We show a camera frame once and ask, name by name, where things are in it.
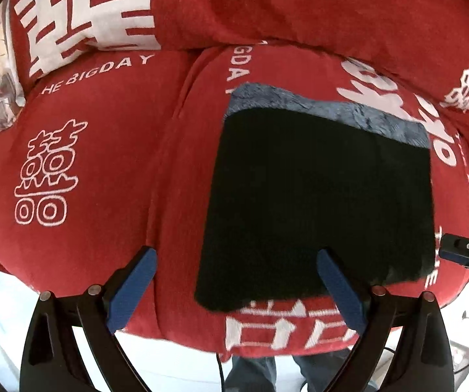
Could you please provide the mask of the red folded quilt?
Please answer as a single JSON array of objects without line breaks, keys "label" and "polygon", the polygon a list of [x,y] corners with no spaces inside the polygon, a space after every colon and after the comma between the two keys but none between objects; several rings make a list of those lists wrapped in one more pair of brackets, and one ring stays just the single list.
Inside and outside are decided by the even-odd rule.
[{"label": "red folded quilt", "polygon": [[25,87],[87,51],[281,40],[392,74],[469,138],[469,0],[9,0],[9,23]]}]

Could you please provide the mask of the person's left jeans leg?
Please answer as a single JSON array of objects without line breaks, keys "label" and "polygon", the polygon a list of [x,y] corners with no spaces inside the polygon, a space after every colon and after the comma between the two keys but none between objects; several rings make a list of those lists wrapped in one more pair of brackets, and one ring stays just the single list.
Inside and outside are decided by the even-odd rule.
[{"label": "person's left jeans leg", "polygon": [[227,392],[275,392],[276,378],[274,357],[233,357],[225,389]]}]

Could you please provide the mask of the black pants with grey waistband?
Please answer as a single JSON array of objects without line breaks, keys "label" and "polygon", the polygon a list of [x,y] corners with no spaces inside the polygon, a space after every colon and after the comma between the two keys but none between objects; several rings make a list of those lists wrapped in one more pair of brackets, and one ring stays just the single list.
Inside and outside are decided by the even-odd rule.
[{"label": "black pants with grey waistband", "polygon": [[232,312],[323,296],[320,251],[359,285],[431,272],[428,134],[366,105],[246,83],[223,122],[196,302]]}]

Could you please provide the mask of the person's right jeans leg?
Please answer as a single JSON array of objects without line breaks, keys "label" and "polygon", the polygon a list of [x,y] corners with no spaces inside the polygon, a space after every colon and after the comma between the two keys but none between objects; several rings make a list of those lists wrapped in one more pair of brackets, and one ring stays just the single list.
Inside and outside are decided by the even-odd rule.
[{"label": "person's right jeans leg", "polygon": [[321,354],[293,356],[293,360],[299,366],[304,377],[304,383],[300,390],[308,392],[324,391],[349,355],[350,350],[345,348],[340,351]]}]

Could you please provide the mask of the red bedspread with white characters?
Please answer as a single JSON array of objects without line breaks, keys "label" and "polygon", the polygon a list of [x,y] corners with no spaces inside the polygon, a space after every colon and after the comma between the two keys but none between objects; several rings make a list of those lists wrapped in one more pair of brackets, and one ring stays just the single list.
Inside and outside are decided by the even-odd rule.
[{"label": "red bedspread with white characters", "polygon": [[196,302],[223,122],[246,83],[421,124],[435,261],[424,278],[385,286],[404,296],[430,291],[440,304],[461,293],[469,272],[442,260],[438,247],[445,234],[469,237],[469,138],[444,109],[371,66],[292,45],[92,54],[38,81],[17,123],[0,133],[0,269],[70,296],[149,246],[156,276],[130,334],[244,357],[353,344],[328,292],[232,312]]}]

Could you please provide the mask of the person's jeans leg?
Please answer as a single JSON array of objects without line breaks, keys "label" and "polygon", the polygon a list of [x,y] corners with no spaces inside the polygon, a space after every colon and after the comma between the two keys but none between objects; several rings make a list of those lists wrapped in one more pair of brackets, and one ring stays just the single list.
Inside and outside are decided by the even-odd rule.
[{"label": "person's jeans leg", "polygon": [[233,357],[225,389],[227,392],[275,392],[276,378],[274,357]]},{"label": "person's jeans leg", "polygon": [[293,360],[299,366],[304,377],[304,383],[300,390],[308,392],[324,391],[349,355],[350,350],[345,348],[340,351],[321,354],[293,356]]}]

